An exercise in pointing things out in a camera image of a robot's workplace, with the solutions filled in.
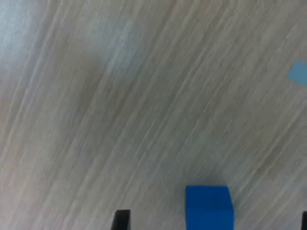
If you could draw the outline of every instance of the light blue paper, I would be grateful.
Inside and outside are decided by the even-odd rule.
[[[287,77],[298,84],[307,86],[307,63],[295,61]]]

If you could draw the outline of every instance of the black object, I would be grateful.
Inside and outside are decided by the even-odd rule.
[[[130,210],[117,210],[111,230],[130,230]]]
[[[302,216],[302,230],[307,230],[307,211],[303,212],[303,216]]]

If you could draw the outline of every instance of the blue sticker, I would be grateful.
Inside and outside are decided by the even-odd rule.
[[[307,63],[295,61],[288,73],[288,78],[298,84],[307,85]]]

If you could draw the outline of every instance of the blue cube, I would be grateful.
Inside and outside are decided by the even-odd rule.
[[[187,186],[187,230],[234,230],[235,213],[226,186]]]

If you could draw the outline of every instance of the blue block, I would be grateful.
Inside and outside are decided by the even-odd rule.
[[[307,86],[307,63],[295,61],[288,73],[288,78],[298,84]]]
[[[187,230],[234,230],[235,213],[226,186],[187,186]]]

